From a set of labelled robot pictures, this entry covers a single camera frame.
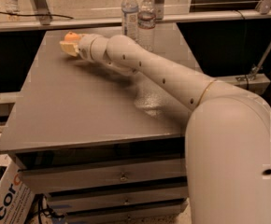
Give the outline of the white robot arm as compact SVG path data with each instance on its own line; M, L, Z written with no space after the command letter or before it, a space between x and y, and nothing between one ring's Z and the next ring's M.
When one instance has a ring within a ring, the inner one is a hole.
M122 74L140 72L191 110L185 149L192 224L271 224L271 107L261 96L125 35L69 33L60 46Z

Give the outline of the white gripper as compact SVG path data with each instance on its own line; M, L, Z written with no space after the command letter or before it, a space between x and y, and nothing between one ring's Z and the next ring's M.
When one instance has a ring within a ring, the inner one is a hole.
M103 57L103 37L97 34L84 34L79 42L61 41L63 52L73 57L80 57L88 62L100 62Z

